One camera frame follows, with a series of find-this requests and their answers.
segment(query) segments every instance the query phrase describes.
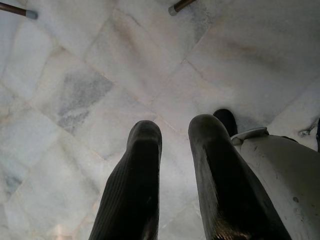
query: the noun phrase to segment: white marble tile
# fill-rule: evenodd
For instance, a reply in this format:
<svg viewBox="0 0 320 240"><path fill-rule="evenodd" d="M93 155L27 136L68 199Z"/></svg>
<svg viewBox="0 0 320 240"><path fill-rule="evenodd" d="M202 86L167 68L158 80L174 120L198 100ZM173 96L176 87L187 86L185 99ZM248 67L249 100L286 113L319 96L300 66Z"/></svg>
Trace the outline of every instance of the white marble tile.
<svg viewBox="0 0 320 240"><path fill-rule="evenodd" d="M159 185L159 228L162 228L197 196L198 191L189 141L160 118L155 123L162 133Z"/></svg>
<svg viewBox="0 0 320 240"><path fill-rule="evenodd" d="M211 24L218 21L228 2L196 1L174 17L168 8L176 0L120 0L117 9L137 21L163 51L181 62Z"/></svg>
<svg viewBox="0 0 320 240"><path fill-rule="evenodd" d="M240 113L269 124L320 72L319 7L234 1L187 59L206 81L233 91Z"/></svg>
<svg viewBox="0 0 320 240"><path fill-rule="evenodd" d="M15 193L10 200L4 204L4 212L7 219L7 227L10 231L24 235L32 235L32 226L21 206L18 194Z"/></svg>
<svg viewBox="0 0 320 240"><path fill-rule="evenodd" d="M105 160L62 131L17 191L34 233L71 236L111 171Z"/></svg>
<svg viewBox="0 0 320 240"><path fill-rule="evenodd" d="M130 15L115 10L90 48L86 61L148 103L178 64Z"/></svg>
<svg viewBox="0 0 320 240"><path fill-rule="evenodd" d="M205 235L201 217L192 203L165 227L159 230L159 240L201 240Z"/></svg>
<svg viewBox="0 0 320 240"><path fill-rule="evenodd" d="M320 118L319 92L320 81L318 78L267 126L269 133L287 136L317 151L317 127L305 137L301 137L298 133L309 128L317 118Z"/></svg>
<svg viewBox="0 0 320 240"><path fill-rule="evenodd" d="M10 1L2 1L5 4L12 4ZM1 11L0 14L0 78L5 70L8 57L15 39L16 31L23 19L22 16Z"/></svg>
<svg viewBox="0 0 320 240"><path fill-rule="evenodd" d="M126 148L130 129L155 114L101 74L62 50L49 59L31 104L108 158Z"/></svg>
<svg viewBox="0 0 320 240"><path fill-rule="evenodd" d="M41 26L66 49L83 57L117 0L29 0L27 7L38 12Z"/></svg>
<svg viewBox="0 0 320 240"><path fill-rule="evenodd" d="M173 128L187 136L190 121L199 114L212 114L233 102L232 89L214 87L187 61L183 62L151 108Z"/></svg>
<svg viewBox="0 0 320 240"><path fill-rule="evenodd" d="M53 49L51 38L24 19L14 39L2 82L28 99L39 85L43 67Z"/></svg>
<svg viewBox="0 0 320 240"><path fill-rule="evenodd" d="M0 93L1 152L9 157L8 160L15 159L31 168L57 139L59 128L1 85ZM20 179L24 168L15 162L10 164L17 168L15 171L20 175L17 179Z"/></svg>
<svg viewBox="0 0 320 240"><path fill-rule="evenodd" d="M79 228L76 230L76 232L73 235L73 238L76 240L88 240L92 231L92 228L94 226L96 214L90 213L81 223Z"/></svg>

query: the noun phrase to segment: gray marble tile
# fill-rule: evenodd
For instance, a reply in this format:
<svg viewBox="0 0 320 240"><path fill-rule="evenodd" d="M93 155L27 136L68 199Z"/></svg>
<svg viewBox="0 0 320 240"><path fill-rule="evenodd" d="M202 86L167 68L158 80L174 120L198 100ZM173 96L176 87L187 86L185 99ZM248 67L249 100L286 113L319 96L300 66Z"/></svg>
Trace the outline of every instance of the gray marble tile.
<svg viewBox="0 0 320 240"><path fill-rule="evenodd" d="M17 191L34 234L71 236L111 171L106 161L62 131Z"/></svg>
<svg viewBox="0 0 320 240"><path fill-rule="evenodd" d="M117 0L29 0L27 7L38 12L34 22L54 36L66 49L83 57Z"/></svg>
<svg viewBox="0 0 320 240"><path fill-rule="evenodd" d="M159 240L202 240L205 236L201 217L190 202L165 227L159 230Z"/></svg>
<svg viewBox="0 0 320 240"><path fill-rule="evenodd" d="M10 1L3 1L3 3L9 4ZM2 11L0 14L0 78L5 70L16 31L22 18L22 16L5 11Z"/></svg>
<svg viewBox="0 0 320 240"><path fill-rule="evenodd" d="M102 28L86 61L143 103L161 92L178 64L134 18L119 10Z"/></svg>
<svg viewBox="0 0 320 240"><path fill-rule="evenodd" d="M319 7L235 1L187 59L206 81L232 92L238 112L269 124L320 73Z"/></svg>
<svg viewBox="0 0 320 240"><path fill-rule="evenodd" d="M181 62L206 30L219 20L229 1L201 0L170 16L176 0L120 0L121 10L146 29L163 51Z"/></svg>
<svg viewBox="0 0 320 240"><path fill-rule="evenodd" d="M319 92L320 81L317 78L267 126L270 134L287 136L317 151L317 127L305 137L301 137L298 133L309 128L317 118L320 118Z"/></svg>
<svg viewBox="0 0 320 240"><path fill-rule="evenodd" d="M7 201L27 177L29 169L0 148L0 203Z"/></svg>
<svg viewBox="0 0 320 240"><path fill-rule="evenodd" d="M26 18L14 39L2 82L28 99L39 85L43 67L53 49L51 38Z"/></svg>
<svg viewBox="0 0 320 240"><path fill-rule="evenodd" d="M162 133L159 192L161 229L197 196L198 190L188 139L177 134L160 118L155 123Z"/></svg>
<svg viewBox="0 0 320 240"><path fill-rule="evenodd" d="M155 114L122 88L61 50L49 59L31 104L108 158L126 148L133 125Z"/></svg>

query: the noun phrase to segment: chair leg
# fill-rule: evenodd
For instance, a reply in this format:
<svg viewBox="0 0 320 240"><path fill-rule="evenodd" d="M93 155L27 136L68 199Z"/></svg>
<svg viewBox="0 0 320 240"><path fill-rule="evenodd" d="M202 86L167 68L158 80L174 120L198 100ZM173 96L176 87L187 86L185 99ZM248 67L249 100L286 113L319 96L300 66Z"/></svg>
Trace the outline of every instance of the chair leg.
<svg viewBox="0 0 320 240"><path fill-rule="evenodd" d="M169 14L171 16L177 15L182 9L184 9L189 4L193 3L195 0L180 0L178 3L169 7Z"/></svg>
<svg viewBox="0 0 320 240"><path fill-rule="evenodd" d="M19 8L16 6L11 6L11 5L2 3L2 2L0 2L0 10L10 12L13 14L18 14L21 16L25 16L30 19L37 19L38 18L38 14L35 11L25 10L25 9L22 9L22 8Z"/></svg>

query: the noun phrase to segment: floor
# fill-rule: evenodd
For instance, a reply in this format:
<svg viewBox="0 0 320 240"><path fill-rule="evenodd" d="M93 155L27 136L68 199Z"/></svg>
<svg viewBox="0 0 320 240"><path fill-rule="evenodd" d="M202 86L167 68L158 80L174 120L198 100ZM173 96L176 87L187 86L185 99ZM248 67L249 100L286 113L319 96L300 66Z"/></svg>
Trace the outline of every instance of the floor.
<svg viewBox="0 0 320 240"><path fill-rule="evenodd" d="M159 240L204 240L188 125L233 110L316 149L320 1L5 0L0 239L87 240L131 127L162 131Z"/></svg>

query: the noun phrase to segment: shoe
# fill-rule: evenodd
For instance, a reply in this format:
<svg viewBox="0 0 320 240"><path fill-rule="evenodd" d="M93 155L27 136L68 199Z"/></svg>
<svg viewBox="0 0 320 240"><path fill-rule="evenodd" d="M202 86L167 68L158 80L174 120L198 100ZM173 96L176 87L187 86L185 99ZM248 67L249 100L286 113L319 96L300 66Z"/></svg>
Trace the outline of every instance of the shoe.
<svg viewBox="0 0 320 240"><path fill-rule="evenodd" d="M222 109L215 111L213 116L215 116L217 119L220 120L220 122L222 122L222 124L226 128L230 138L232 136L238 134L236 119L231 111L229 111L228 109L222 108Z"/></svg>
<svg viewBox="0 0 320 240"><path fill-rule="evenodd" d="M318 144L318 153L320 153L320 118L318 121L318 129L316 131L316 142Z"/></svg>

